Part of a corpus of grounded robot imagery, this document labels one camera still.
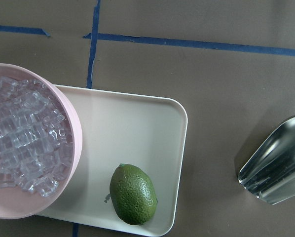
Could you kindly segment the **clear ice cubes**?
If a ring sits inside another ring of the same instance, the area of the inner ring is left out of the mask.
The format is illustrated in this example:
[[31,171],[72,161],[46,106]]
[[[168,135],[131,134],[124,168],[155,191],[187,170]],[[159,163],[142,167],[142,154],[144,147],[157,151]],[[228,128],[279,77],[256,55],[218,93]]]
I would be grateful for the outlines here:
[[48,197],[72,163],[67,115],[37,79],[0,77],[0,188]]

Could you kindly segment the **steel ice scoop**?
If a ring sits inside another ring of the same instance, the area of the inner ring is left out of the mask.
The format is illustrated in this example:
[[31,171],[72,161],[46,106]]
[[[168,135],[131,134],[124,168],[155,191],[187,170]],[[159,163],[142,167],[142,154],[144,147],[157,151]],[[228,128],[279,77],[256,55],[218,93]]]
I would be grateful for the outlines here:
[[271,205],[295,196],[295,117],[265,139],[240,169],[238,181]]

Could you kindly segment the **pink bowl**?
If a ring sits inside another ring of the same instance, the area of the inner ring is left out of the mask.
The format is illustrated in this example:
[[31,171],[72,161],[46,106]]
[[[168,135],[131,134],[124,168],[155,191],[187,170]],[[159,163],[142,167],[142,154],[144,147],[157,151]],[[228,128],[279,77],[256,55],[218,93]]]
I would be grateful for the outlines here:
[[0,189],[0,219],[20,219],[43,212],[61,196],[73,177],[81,157],[83,145],[82,127],[74,106],[66,95],[59,90],[59,86],[52,84],[30,70],[11,64],[0,63],[1,76],[7,76],[16,80],[37,79],[45,84],[64,108],[72,131],[72,164],[68,172],[68,177],[60,182],[55,194],[49,197],[41,197],[39,194],[31,195],[23,192],[20,188]]

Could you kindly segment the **cream plastic tray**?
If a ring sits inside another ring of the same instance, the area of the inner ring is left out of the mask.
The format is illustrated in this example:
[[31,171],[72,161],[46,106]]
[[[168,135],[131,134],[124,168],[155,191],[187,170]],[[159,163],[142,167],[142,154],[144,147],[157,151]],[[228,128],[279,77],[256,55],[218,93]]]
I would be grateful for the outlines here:
[[[170,231],[175,219],[187,129],[183,106],[169,98],[59,86],[80,119],[83,144],[78,166],[59,198],[41,216],[148,237]],[[152,180],[158,200],[147,223],[129,225],[107,199],[121,164]]]

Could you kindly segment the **green lime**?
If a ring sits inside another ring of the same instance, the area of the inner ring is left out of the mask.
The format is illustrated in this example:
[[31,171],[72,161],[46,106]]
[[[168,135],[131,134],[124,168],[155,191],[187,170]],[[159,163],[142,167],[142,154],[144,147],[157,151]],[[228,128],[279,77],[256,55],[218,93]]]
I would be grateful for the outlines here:
[[157,197],[150,177],[140,168],[121,163],[110,181],[110,195],[118,217],[130,225],[142,225],[155,214]]

